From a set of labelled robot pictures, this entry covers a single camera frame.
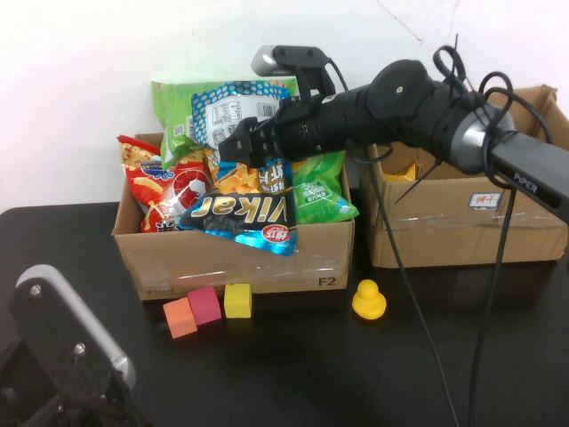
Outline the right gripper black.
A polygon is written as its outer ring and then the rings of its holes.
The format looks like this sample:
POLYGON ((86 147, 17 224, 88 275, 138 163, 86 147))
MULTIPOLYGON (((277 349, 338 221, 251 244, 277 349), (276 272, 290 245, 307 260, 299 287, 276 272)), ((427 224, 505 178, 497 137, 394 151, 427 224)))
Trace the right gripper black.
POLYGON ((346 101, 346 94, 317 97, 308 107, 288 101, 271 119, 244 118, 220 143, 220 160, 266 168, 283 159, 297 162, 345 150, 349 139, 346 101))

